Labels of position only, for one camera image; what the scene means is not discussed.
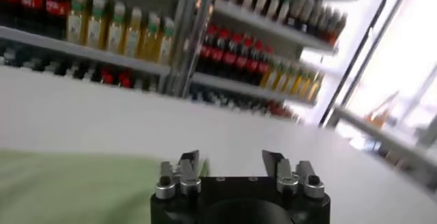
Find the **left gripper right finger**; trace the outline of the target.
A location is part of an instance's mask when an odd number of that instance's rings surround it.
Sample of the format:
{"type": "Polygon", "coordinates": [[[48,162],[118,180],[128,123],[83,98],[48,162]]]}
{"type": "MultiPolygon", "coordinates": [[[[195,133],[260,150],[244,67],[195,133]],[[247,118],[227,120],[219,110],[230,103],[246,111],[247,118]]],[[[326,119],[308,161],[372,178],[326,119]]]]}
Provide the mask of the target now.
{"type": "Polygon", "coordinates": [[[268,176],[274,178],[278,192],[286,195],[302,193],[311,199],[323,199],[325,186],[308,160],[301,160],[292,170],[290,160],[281,153],[262,151],[268,176]]]}

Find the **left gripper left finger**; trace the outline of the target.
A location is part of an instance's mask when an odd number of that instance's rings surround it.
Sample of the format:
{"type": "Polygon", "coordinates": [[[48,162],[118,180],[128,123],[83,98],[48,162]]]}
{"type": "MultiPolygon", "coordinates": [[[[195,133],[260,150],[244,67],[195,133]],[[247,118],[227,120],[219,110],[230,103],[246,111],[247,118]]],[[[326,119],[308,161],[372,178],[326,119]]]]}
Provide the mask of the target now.
{"type": "Polygon", "coordinates": [[[169,161],[160,164],[159,180],[155,185],[155,197],[173,199],[177,189],[187,197],[197,197],[201,192],[201,178],[197,175],[199,150],[183,153],[176,168],[169,161]]]}

